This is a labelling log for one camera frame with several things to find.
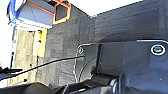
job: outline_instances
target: orange stripe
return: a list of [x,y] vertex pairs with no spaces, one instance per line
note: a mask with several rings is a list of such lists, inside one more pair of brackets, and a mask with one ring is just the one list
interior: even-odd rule
[[53,12],[51,12],[51,11],[48,11],[48,10],[46,10],[46,9],[44,9],[44,8],[42,8],[42,7],[38,6],[38,5],[36,5],[36,4],[32,3],[32,2],[30,2],[30,1],[27,1],[27,3],[33,5],[33,6],[37,7],[37,8],[39,8],[39,9],[41,9],[41,10],[47,12],[47,13],[50,13],[50,14],[52,14],[52,15],[55,14],[55,13],[53,13]]

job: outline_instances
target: white surface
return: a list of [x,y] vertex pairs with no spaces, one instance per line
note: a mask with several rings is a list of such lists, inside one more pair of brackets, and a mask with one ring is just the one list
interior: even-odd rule
[[67,0],[89,16],[129,5],[142,0]]
[[[6,17],[7,5],[10,0],[0,1],[0,63],[2,68],[9,67],[11,61],[11,49],[12,49],[12,33],[13,27],[8,26],[8,18]],[[7,80],[0,81],[0,88],[7,86]]]

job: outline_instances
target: black cable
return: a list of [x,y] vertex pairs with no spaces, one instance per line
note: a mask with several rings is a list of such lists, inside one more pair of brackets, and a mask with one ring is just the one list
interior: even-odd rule
[[81,57],[85,57],[85,56],[78,56],[78,57],[71,57],[71,58],[63,58],[63,59],[54,60],[54,61],[51,61],[51,62],[45,63],[45,64],[43,64],[43,65],[39,65],[39,66],[37,66],[37,67],[34,67],[34,68],[32,68],[32,69],[29,69],[29,70],[23,71],[23,72],[21,72],[21,73],[18,73],[17,75],[20,75],[20,74],[23,74],[23,73],[26,73],[26,72],[32,71],[32,70],[34,70],[34,69],[37,69],[37,68],[40,68],[40,67],[46,66],[46,65],[48,65],[48,64],[58,62],[58,61],[70,60],[70,59],[76,59],[76,58],[81,58]]

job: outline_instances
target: wire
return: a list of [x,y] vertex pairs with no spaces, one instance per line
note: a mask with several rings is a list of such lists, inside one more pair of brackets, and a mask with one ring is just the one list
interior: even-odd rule
[[17,75],[20,75],[20,74],[23,74],[23,73],[26,73],[26,72],[32,71],[32,70],[34,70],[34,69],[37,69],[37,68],[40,68],[40,67],[46,66],[46,65],[48,65],[48,64],[58,62],[58,61],[70,60],[70,59],[76,59],[76,58],[81,58],[81,57],[85,57],[85,56],[78,56],[78,57],[71,57],[71,58],[63,58],[63,59],[54,60],[54,61],[51,61],[51,62],[48,62],[48,63],[42,64],[42,65],[39,65],[39,66],[37,66],[37,67],[34,67],[34,68],[32,68],[32,69],[29,69],[29,70],[23,71],[23,72],[21,72],[21,73],[18,73]]

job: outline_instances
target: circular button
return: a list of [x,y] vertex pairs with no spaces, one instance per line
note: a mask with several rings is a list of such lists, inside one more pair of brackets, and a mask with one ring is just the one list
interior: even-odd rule
[[83,53],[83,48],[82,48],[82,47],[79,47],[79,48],[78,48],[78,53],[79,53],[79,54],[82,54],[82,53]]
[[151,47],[151,52],[154,55],[163,55],[165,53],[165,47],[160,44],[153,45]]

